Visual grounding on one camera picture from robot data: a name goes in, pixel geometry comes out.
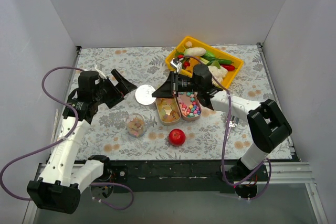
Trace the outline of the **silver jar lid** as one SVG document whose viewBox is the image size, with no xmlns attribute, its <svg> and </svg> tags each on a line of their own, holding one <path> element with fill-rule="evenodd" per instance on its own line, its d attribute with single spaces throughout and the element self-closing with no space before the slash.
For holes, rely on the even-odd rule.
<svg viewBox="0 0 336 224">
<path fill-rule="evenodd" d="M 135 91 L 135 99 L 141 105 L 151 105 L 155 102 L 155 97 L 152 97 L 152 93 L 155 88 L 151 85 L 144 84 L 139 86 Z"/>
</svg>

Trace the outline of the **beige tray gummy candies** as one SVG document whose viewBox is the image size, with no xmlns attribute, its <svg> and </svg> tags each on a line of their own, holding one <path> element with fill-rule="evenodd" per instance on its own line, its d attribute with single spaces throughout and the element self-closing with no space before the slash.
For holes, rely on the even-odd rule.
<svg viewBox="0 0 336 224">
<path fill-rule="evenodd" d="M 180 121 L 181 113 L 175 99 L 156 98 L 155 105 L 163 125 L 170 126 Z"/>
</svg>

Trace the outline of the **pink tray colourful candies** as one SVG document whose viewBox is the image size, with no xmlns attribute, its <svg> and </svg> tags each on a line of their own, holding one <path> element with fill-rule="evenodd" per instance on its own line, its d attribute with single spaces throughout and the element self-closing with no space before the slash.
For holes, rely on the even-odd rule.
<svg viewBox="0 0 336 224">
<path fill-rule="evenodd" d="M 201 105 L 196 97 L 196 92 L 179 92 L 176 98 L 181 117 L 186 121 L 195 121 L 201 117 Z"/>
</svg>

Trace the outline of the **clear glass jar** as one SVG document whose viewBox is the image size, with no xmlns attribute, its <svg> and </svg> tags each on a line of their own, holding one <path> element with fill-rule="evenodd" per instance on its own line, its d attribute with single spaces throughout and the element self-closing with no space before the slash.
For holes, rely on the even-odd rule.
<svg viewBox="0 0 336 224">
<path fill-rule="evenodd" d="M 126 129 L 132 137 L 142 137 L 146 132 L 144 117 L 138 113 L 130 114 L 125 123 Z"/>
</svg>

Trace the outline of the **metal scoop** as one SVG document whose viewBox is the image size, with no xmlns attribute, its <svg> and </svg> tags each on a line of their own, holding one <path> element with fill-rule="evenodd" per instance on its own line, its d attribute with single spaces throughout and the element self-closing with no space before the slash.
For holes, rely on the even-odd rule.
<svg viewBox="0 0 336 224">
<path fill-rule="evenodd" d="M 236 118 L 234 116 L 231 117 L 231 119 L 228 122 L 228 127 L 225 129 L 224 132 L 225 140 L 228 140 L 230 132 L 238 125 L 238 122 L 239 118 Z"/>
</svg>

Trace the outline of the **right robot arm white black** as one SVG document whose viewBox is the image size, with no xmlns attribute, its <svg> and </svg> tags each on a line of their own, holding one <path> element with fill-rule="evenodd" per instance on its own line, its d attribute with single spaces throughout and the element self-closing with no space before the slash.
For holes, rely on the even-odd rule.
<svg viewBox="0 0 336 224">
<path fill-rule="evenodd" d="M 196 92 L 203 107 L 225 112 L 228 119 L 234 116 L 248 123 L 253 143 L 235 166 L 222 171 L 223 180 L 228 184 L 234 180 L 251 180 L 267 156 L 292 134 L 289 122 L 274 100 L 258 102 L 231 96 L 227 90 L 213 84 L 213 76 L 206 65 L 196 65 L 192 77 L 171 71 L 152 96 L 170 99 L 180 92 Z"/>
</svg>

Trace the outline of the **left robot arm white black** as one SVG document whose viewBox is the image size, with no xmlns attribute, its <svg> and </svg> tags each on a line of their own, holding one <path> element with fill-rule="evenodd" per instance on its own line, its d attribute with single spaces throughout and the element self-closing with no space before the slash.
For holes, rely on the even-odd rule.
<svg viewBox="0 0 336 224">
<path fill-rule="evenodd" d="M 137 88 L 117 70 L 111 73 L 117 84 L 98 69 L 79 74 L 78 87 L 69 94 L 62 114 L 59 140 L 53 144 L 50 158 L 38 179 L 27 185 L 27 192 L 39 209 L 72 214 L 80 203 L 81 193 L 89 186 L 107 187 L 109 194 L 115 186 L 130 190 L 112 181 L 114 171 L 107 156 L 92 155 L 81 168 L 72 170 L 98 107 L 105 104 L 112 108 Z"/>
</svg>

